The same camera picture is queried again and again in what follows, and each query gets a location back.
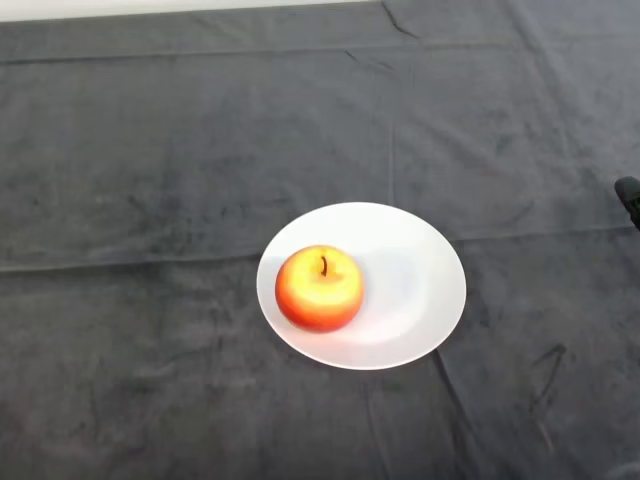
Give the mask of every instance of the black object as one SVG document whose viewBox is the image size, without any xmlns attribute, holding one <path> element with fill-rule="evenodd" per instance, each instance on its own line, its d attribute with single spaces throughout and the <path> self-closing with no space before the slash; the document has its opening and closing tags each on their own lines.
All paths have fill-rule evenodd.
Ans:
<svg viewBox="0 0 640 480">
<path fill-rule="evenodd" d="M 631 221 L 640 230 L 640 180 L 623 177 L 616 181 L 618 198 L 631 215 Z"/>
</svg>

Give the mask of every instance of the white wall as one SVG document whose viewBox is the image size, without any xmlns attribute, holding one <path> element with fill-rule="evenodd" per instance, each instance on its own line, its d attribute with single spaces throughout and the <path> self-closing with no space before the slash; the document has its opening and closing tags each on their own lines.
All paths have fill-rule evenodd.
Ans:
<svg viewBox="0 0 640 480">
<path fill-rule="evenodd" d="M 0 0 L 0 22 L 370 0 Z"/>
</svg>

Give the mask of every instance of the apple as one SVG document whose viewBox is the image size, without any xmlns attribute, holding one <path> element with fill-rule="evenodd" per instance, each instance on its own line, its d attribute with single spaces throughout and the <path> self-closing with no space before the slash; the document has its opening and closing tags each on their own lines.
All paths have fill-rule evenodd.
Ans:
<svg viewBox="0 0 640 480">
<path fill-rule="evenodd" d="M 349 323 L 363 298 L 364 280 L 358 264 L 326 245 L 291 255 L 276 279 L 276 301 L 282 314 L 294 325 L 316 332 Z"/>
</svg>

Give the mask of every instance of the white plate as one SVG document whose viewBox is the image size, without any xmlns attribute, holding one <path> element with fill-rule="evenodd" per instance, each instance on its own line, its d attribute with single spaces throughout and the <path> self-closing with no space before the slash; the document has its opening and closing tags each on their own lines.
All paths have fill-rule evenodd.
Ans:
<svg viewBox="0 0 640 480">
<path fill-rule="evenodd" d="M 360 312 L 334 332 L 301 330 L 276 303 L 280 267 L 310 245 L 343 250 L 364 275 Z M 431 352 L 455 328 L 466 299 L 464 270 L 451 244 L 424 220 L 375 203 L 330 205 L 284 227 L 262 255 L 257 289 L 264 316 L 285 342 L 314 360 L 354 370 L 395 367 Z"/>
</svg>

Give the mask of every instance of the red apple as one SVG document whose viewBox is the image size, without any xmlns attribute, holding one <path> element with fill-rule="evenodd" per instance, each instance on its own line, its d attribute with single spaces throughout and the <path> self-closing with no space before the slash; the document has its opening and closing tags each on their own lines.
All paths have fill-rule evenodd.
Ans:
<svg viewBox="0 0 640 480">
<path fill-rule="evenodd" d="M 364 280 L 356 262 L 337 248 L 316 245 L 289 257 L 278 272 L 276 301 L 299 327 L 328 332 L 356 316 Z"/>
</svg>

